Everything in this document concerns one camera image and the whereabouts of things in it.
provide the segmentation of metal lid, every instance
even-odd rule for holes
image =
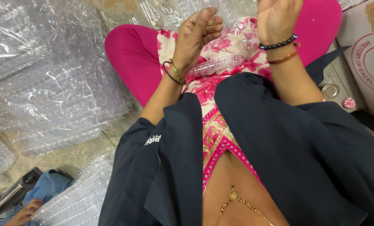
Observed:
[[[321,92],[325,98],[333,99],[339,95],[340,89],[338,85],[330,83],[330,84],[326,84],[322,88]]]

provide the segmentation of red circular logo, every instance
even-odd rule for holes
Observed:
[[[374,90],[374,37],[368,34],[353,46],[351,60],[360,79]]]

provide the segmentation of floral print fabric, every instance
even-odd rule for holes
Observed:
[[[197,95],[203,114],[203,195],[212,170],[225,150],[231,151],[259,179],[223,120],[214,100],[216,85],[236,73],[251,72],[272,80],[265,51],[258,48],[259,41],[255,31],[255,17],[246,17],[239,24],[226,26],[220,38],[204,46],[198,60],[200,64],[210,59],[243,54],[246,59],[243,64],[219,70],[212,75],[186,77],[183,93],[191,92]],[[162,63],[173,57],[176,41],[177,33],[174,31],[158,31],[157,44],[162,77],[165,75]]]

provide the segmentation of bracelet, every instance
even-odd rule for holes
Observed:
[[[173,59],[170,58],[170,65],[173,67],[173,70],[176,74],[180,75],[180,73],[177,71],[176,66],[174,66]]]
[[[169,63],[169,64],[171,64],[169,61],[165,61],[163,64],[162,64],[162,66],[163,66],[163,69],[164,69],[164,71],[166,72],[166,74],[167,75],[169,75],[169,77],[175,82],[175,83],[177,83],[177,84],[179,84],[179,85],[184,85],[185,83],[185,81],[183,82],[183,83],[181,83],[181,82],[179,82],[179,81],[177,81],[176,79],[174,79],[170,74],[169,74],[169,72],[166,70],[166,68],[165,68],[165,66],[164,66],[164,64],[165,63]]]
[[[268,61],[268,64],[282,64],[283,62],[286,62],[290,59],[292,59],[293,57],[295,57],[297,55],[297,51],[294,51],[293,53],[281,58],[281,59],[277,59],[277,60],[269,60],[268,58],[266,58],[266,60]]]
[[[258,47],[260,49],[265,49],[265,50],[267,50],[267,49],[275,49],[275,48],[279,48],[279,47],[285,46],[287,44],[290,44],[294,40],[296,40],[297,38],[298,38],[298,36],[296,34],[293,34],[288,40],[280,42],[278,44],[275,44],[275,45],[263,45],[262,43],[260,43]]]

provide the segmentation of gold waist chain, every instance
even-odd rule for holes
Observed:
[[[229,201],[227,203],[223,204],[223,206],[222,206],[222,210],[220,211],[219,218],[216,222],[216,225],[218,225],[220,216],[222,216],[223,211],[225,210],[226,206],[228,206],[228,204],[231,203],[232,201],[240,201],[240,202],[246,204],[250,209],[254,210],[256,213],[261,215],[261,217],[264,218],[270,224],[270,226],[274,226],[264,215],[262,215],[262,213],[260,213],[259,210],[257,210],[257,208],[254,208],[252,205],[250,205],[250,203],[240,199],[240,194],[236,192],[233,184],[232,184],[232,190],[229,193],[229,197],[230,197]]]

